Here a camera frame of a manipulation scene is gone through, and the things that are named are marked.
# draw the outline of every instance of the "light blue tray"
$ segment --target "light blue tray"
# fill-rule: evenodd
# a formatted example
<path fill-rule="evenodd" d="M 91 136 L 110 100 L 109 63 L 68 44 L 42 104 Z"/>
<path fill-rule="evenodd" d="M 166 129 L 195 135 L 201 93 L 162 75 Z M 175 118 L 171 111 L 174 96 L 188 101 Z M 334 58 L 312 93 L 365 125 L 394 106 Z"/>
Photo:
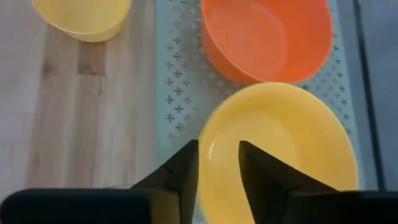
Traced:
<path fill-rule="evenodd" d="M 332 53 L 317 76 L 299 86 L 321 99 L 340 119 L 354 146 L 363 186 L 363 163 L 336 0 L 329 3 L 335 25 Z M 216 72 L 203 53 L 200 0 L 157 0 L 156 8 L 156 152 L 160 165 L 189 140 L 197 139 L 215 107 L 242 87 Z"/>

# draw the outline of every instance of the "black plastic part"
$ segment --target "black plastic part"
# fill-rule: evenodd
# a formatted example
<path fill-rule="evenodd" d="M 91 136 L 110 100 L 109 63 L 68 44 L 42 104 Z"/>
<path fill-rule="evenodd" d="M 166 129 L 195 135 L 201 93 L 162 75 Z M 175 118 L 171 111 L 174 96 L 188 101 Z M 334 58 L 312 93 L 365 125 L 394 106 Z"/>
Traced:
<path fill-rule="evenodd" d="M 257 224 L 398 221 L 397 192 L 339 192 L 246 141 L 239 164 Z"/>
<path fill-rule="evenodd" d="M 198 181 L 198 141 L 190 141 L 164 165 L 131 189 L 30 189 L 9 196 L 0 206 L 0 223 L 171 223 L 192 222 Z M 165 198 L 177 198 L 167 201 Z"/>

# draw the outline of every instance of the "wood grain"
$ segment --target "wood grain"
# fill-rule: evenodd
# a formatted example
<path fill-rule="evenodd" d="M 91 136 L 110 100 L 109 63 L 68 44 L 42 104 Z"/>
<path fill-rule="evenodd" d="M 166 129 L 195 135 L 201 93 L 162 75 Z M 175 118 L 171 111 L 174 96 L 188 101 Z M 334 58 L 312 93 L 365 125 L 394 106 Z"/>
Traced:
<path fill-rule="evenodd" d="M 154 10 L 154 0 L 133 0 L 115 38 L 88 44 L 48 26 L 28 1 L 0 2 L 1 21 L 12 22 L 0 29 L 14 38 L 0 42 L 0 198 L 23 187 L 131 185 L 153 170 Z"/>

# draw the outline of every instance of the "yellow bowl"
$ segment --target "yellow bowl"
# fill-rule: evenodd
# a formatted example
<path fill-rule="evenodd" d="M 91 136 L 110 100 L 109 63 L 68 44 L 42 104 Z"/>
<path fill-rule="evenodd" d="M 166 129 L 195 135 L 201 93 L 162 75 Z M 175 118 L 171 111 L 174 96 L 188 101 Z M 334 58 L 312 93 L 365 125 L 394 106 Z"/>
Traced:
<path fill-rule="evenodd" d="M 123 26 L 131 0 L 32 0 L 49 24 L 86 41 L 109 40 Z"/>
<path fill-rule="evenodd" d="M 333 112 L 295 86 L 258 84 L 224 101 L 201 133 L 198 196 L 209 223 L 254 223 L 240 177 L 240 140 L 337 190 L 358 190 L 354 151 Z"/>

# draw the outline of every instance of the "plastic bowl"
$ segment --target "plastic bowl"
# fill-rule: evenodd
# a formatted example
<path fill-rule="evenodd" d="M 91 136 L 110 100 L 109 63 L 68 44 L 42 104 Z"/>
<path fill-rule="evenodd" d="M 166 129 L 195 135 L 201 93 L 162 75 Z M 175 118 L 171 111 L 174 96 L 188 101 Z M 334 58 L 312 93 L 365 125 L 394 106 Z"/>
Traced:
<path fill-rule="evenodd" d="M 354 151 L 333 112 L 295 86 L 257 84 L 224 101 L 201 133 L 198 198 L 208 223 L 254 223 L 239 171 L 241 140 L 337 190 L 358 190 Z"/>
<path fill-rule="evenodd" d="M 304 81 L 333 45 L 326 0 L 202 0 L 201 12 L 206 56 L 236 83 Z"/>
<path fill-rule="evenodd" d="M 131 0 L 32 0 L 49 24 L 85 42 L 109 40 L 121 29 Z"/>

